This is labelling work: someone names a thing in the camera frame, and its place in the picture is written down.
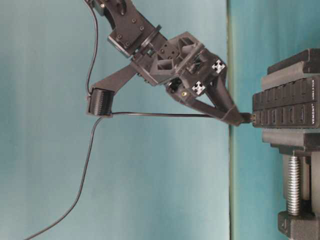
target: port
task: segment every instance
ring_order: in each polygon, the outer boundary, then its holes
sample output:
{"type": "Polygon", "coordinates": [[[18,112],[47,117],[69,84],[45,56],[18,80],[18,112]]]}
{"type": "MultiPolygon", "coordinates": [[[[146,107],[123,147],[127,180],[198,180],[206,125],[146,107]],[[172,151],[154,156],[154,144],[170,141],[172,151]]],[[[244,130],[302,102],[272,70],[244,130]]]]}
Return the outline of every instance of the port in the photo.
{"type": "Polygon", "coordinates": [[[305,106],[302,106],[300,109],[300,122],[305,122],[305,106]]]}
{"type": "Polygon", "coordinates": [[[289,123],[293,124],[294,123],[294,109],[291,107],[289,109],[289,123]]]}

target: black wire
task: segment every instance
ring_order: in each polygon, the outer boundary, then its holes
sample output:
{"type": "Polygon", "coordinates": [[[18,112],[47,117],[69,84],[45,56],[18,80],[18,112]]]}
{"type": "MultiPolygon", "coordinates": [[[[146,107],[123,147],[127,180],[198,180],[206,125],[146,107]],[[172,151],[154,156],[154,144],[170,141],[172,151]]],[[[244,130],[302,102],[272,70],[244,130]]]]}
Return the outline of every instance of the black wire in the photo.
{"type": "Polygon", "coordinates": [[[127,115],[136,117],[167,117],[167,118],[212,118],[206,114],[146,113],[146,112],[113,112],[113,116],[127,115]]]}
{"type": "Polygon", "coordinates": [[[51,225],[47,226],[46,228],[44,228],[43,230],[27,237],[25,240],[30,240],[33,239],[37,236],[39,236],[40,234],[43,234],[44,232],[48,231],[49,229],[53,228],[55,225],[57,225],[58,223],[60,223],[63,219],[65,219],[65,217],[75,208],[75,206],[77,205],[79,198],[81,196],[83,187],[84,187],[84,183],[85,183],[85,179],[86,179],[86,174],[87,174],[87,169],[88,169],[88,164],[89,164],[89,160],[90,160],[90,155],[91,155],[91,149],[92,149],[92,145],[93,145],[93,141],[94,141],[94,137],[95,137],[95,131],[96,128],[98,126],[98,124],[100,123],[100,121],[103,118],[100,117],[95,124],[93,125],[92,131],[91,131],[91,135],[90,135],[90,141],[89,141],[89,149],[88,149],[88,153],[86,155],[86,160],[85,160],[85,164],[84,164],[84,169],[83,169],[83,173],[82,173],[82,178],[81,178],[81,183],[80,183],[80,188],[78,191],[78,194],[75,198],[75,201],[73,202],[73,204],[71,205],[71,207],[64,213],[63,216],[61,216],[57,221],[55,221],[54,223],[52,223],[51,225]]]}
{"type": "Polygon", "coordinates": [[[99,30],[98,30],[98,20],[97,20],[97,16],[94,12],[94,10],[92,9],[92,7],[90,6],[88,0],[83,0],[84,3],[87,5],[87,7],[90,10],[90,13],[93,17],[93,23],[94,23],[94,50],[93,50],[93,56],[92,56],[92,61],[89,67],[89,71],[88,71],[88,75],[85,81],[85,89],[86,92],[88,94],[88,96],[91,96],[91,92],[90,92],[90,88],[89,88],[89,83],[90,83],[90,78],[91,78],[91,74],[92,71],[94,69],[94,65],[96,62],[96,58],[97,58],[97,53],[98,53],[98,40],[99,40],[99,30]]]}
{"type": "MultiPolygon", "coordinates": [[[[91,61],[90,67],[89,67],[89,71],[88,71],[88,75],[87,75],[87,79],[86,79],[86,86],[85,86],[87,94],[90,96],[91,92],[90,92],[90,89],[89,89],[89,83],[90,83],[91,74],[92,74],[92,71],[93,71],[93,68],[94,68],[94,65],[95,65],[95,62],[96,62],[96,58],[97,58],[99,31],[98,31],[98,21],[97,21],[97,17],[96,17],[95,12],[93,11],[92,7],[87,2],[87,0],[83,0],[83,1],[87,5],[87,7],[89,8],[89,10],[91,12],[91,15],[92,15],[93,21],[94,21],[94,29],[95,29],[95,41],[94,41],[93,57],[92,57],[92,61],[91,61]]],[[[146,112],[114,112],[114,113],[112,113],[112,115],[113,116],[127,115],[127,116],[137,116],[137,117],[211,118],[211,116],[205,115],[205,114],[174,114],[174,113],[146,113],[146,112]]],[[[57,224],[59,224],[63,219],[66,218],[66,216],[69,215],[69,213],[77,205],[77,203],[78,203],[78,201],[80,199],[83,187],[84,187],[85,179],[86,179],[86,174],[87,174],[87,170],[88,170],[88,164],[89,164],[89,160],[90,160],[90,155],[91,155],[91,150],[92,150],[92,145],[93,145],[93,141],[94,141],[96,128],[97,128],[98,124],[100,123],[100,121],[102,119],[103,119],[103,117],[100,117],[92,127],[90,140],[89,140],[89,148],[88,148],[88,152],[87,152],[87,155],[86,155],[84,169],[83,169],[82,177],[81,177],[81,183],[80,183],[80,187],[79,187],[79,190],[78,190],[78,194],[77,194],[77,196],[75,198],[75,201],[73,202],[71,207],[58,220],[56,220],[54,223],[52,223],[51,225],[47,226],[46,228],[42,229],[41,231],[39,231],[39,232],[37,232],[37,233],[25,238],[25,240],[31,240],[31,239],[39,236],[40,234],[43,234],[44,232],[50,230],[51,228],[53,228],[57,224]]]]}

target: teal background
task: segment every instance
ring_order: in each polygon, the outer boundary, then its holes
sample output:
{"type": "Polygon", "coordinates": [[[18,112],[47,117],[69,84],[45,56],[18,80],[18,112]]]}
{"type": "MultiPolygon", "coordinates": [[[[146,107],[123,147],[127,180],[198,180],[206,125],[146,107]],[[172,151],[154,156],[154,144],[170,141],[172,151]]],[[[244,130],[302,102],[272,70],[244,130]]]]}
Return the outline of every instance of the teal background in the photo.
{"type": "MultiPolygon", "coordinates": [[[[252,111],[267,67],[320,48],[320,1],[228,0],[229,76],[240,111],[252,111]]],[[[234,240],[284,240],[277,214],[286,209],[282,161],[251,125],[231,129],[231,234],[234,240]]]]}
{"type": "MultiPolygon", "coordinates": [[[[135,0],[168,38],[190,31],[227,58],[226,3],[135,0]]],[[[76,197],[95,118],[85,110],[93,22],[81,0],[0,1],[0,239],[20,240],[76,197]]],[[[99,20],[92,82],[129,63],[99,20]]],[[[135,77],[114,111],[192,113],[135,77]]],[[[229,239],[228,126],[119,116],[97,128],[74,211],[37,239],[229,239]]]]}

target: metal screw thread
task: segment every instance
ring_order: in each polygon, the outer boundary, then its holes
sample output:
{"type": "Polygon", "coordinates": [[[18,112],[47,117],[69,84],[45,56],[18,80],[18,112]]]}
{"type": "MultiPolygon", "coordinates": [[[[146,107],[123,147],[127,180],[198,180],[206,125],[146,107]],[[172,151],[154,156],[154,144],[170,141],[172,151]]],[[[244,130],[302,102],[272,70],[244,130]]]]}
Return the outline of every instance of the metal screw thread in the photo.
{"type": "Polygon", "coordinates": [[[288,214],[299,216],[301,199],[300,160],[291,156],[288,162],[288,214]]]}

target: bolt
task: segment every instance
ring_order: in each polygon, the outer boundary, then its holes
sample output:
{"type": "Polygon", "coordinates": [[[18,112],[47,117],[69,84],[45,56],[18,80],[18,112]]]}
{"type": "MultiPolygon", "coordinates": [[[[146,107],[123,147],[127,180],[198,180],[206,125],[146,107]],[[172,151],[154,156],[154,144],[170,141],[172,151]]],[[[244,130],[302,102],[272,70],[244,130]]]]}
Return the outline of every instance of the bolt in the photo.
{"type": "Polygon", "coordinates": [[[288,162],[288,214],[299,216],[300,214],[300,160],[297,156],[291,156],[288,162]]]}

